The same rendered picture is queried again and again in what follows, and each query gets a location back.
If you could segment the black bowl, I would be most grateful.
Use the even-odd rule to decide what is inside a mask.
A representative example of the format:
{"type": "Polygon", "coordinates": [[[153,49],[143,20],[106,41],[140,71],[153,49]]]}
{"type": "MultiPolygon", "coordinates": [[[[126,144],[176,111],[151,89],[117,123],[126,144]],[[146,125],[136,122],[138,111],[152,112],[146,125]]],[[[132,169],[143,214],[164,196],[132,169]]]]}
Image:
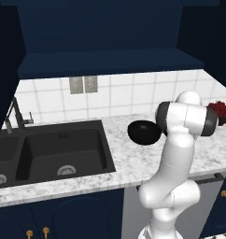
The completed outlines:
{"type": "Polygon", "coordinates": [[[149,146],[155,144],[160,139],[162,131],[152,121],[135,120],[128,125],[127,133],[136,144],[149,146]]]}

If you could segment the dark blue base cabinet door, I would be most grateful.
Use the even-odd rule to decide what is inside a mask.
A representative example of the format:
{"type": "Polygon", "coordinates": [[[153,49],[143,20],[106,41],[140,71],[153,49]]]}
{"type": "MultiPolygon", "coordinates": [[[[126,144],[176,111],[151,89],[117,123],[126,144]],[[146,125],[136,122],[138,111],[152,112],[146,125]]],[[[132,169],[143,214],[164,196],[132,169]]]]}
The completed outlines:
{"type": "Polygon", "coordinates": [[[226,233],[226,198],[221,197],[223,190],[226,190],[226,176],[200,234],[201,238],[226,233]]]}
{"type": "Polygon", "coordinates": [[[124,190],[106,190],[32,207],[39,230],[49,239],[121,239],[124,190]]]}
{"type": "Polygon", "coordinates": [[[27,239],[26,232],[33,231],[31,239],[39,239],[33,215],[27,205],[0,208],[0,239],[27,239]]]}

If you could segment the dark bowl of red fruit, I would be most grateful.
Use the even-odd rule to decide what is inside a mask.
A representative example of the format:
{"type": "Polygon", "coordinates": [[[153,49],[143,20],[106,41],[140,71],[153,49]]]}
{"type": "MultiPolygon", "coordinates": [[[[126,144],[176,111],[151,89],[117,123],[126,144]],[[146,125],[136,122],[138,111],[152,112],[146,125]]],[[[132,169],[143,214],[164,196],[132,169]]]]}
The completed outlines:
{"type": "Polygon", "coordinates": [[[216,103],[209,103],[209,107],[211,107],[219,117],[219,126],[226,124],[226,104],[221,101],[217,101],[216,103]]]}

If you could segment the black double sink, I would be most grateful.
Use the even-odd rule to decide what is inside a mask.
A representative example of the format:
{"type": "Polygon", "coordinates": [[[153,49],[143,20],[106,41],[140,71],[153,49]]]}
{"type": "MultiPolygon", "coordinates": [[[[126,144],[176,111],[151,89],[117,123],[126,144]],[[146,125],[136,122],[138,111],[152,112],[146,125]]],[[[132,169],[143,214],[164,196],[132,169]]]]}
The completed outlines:
{"type": "Polygon", "coordinates": [[[115,171],[99,119],[0,133],[0,189],[115,171]]]}

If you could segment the grey dishwasher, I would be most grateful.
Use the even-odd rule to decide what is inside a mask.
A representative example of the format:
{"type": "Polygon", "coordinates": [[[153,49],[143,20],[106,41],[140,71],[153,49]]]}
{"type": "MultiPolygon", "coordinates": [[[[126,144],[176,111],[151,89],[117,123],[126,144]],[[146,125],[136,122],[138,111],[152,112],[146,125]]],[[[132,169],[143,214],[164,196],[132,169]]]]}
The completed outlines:
{"type": "MultiPolygon", "coordinates": [[[[223,181],[218,181],[199,185],[199,203],[188,208],[177,218],[176,228],[184,239],[199,239],[222,183],[223,181]]],[[[150,214],[151,211],[139,202],[136,187],[125,189],[121,239],[137,239],[147,225],[150,214]]]]}

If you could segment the dark grey tap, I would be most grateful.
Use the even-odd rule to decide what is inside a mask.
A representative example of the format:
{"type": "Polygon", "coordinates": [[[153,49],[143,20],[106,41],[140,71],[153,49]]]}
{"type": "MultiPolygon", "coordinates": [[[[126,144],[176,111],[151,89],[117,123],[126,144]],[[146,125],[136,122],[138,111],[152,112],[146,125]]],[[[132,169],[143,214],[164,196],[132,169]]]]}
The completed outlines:
{"type": "Polygon", "coordinates": [[[16,121],[17,121],[17,124],[18,124],[18,128],[19,128],[20,131],[24,131],[25,130],[25,125],[26,124],[33,124],[34,123],[34,119],[31,116],[32,113],[29,113],[29,115],[31,116],[29,119],[24,119],[22,117],[22,114],[20,112],[20,108],[19,108],[19,105],[18,105],[17,98],[13,97],[11,105],[9,107],[9,111],[7,112],[7,115],[6,115],[5,120],[4,120],[4,123],[5,123],[6,128],[7,128],[7,132],[9,134],[12,133],[12,126],[11,126],[11,123],[10,123],[10,120],[9,120],[9,116],[10,116],[12,111],[15,111],[15,118],[16,118],[16,121]]]}

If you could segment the grey wall socket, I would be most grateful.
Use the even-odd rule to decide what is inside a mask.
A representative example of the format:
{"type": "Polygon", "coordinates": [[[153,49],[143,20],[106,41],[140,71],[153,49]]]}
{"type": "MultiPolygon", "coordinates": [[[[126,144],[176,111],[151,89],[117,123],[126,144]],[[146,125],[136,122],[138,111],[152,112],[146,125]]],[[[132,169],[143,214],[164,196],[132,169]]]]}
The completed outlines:
{"type": "Polygon", "coordinates": [[[70,77],[69,87],[71,94],[83,93],[83,77],[70,77]]]}
{"type": "Polygon", "coordinates": [[[98,92],[97,76],[86,76],[84,78],[84,84],[86,93],[98,92]]]}

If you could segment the open dark blue wall cabinet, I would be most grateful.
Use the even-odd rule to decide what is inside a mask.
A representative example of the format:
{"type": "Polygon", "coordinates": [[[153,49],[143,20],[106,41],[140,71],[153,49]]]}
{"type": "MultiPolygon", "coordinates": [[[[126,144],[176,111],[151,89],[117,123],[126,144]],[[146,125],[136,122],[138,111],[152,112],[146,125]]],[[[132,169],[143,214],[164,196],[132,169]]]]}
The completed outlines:
{"type": "Polygon", "coordinates": [[[16,0],[22,78],[198,69],[177,48],[180,0],[16,0]]]}

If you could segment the dark blue wall cabinet door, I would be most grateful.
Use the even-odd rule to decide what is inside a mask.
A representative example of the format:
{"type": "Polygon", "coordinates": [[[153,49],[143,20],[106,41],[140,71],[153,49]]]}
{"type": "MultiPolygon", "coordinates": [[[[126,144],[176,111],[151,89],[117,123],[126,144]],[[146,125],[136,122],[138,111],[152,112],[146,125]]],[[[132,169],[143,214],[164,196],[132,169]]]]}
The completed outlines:
{"type": "Polygon", "coordinates": [[[184,6],[177,47],[203,62],[206,73],[226,87],[226,0],[184,6]]]}
{"type": "Polygon", "coordinates": [[[0,131],[19,84],[18,68],[26,54],[15,6],[0,1],[0,131]]]}

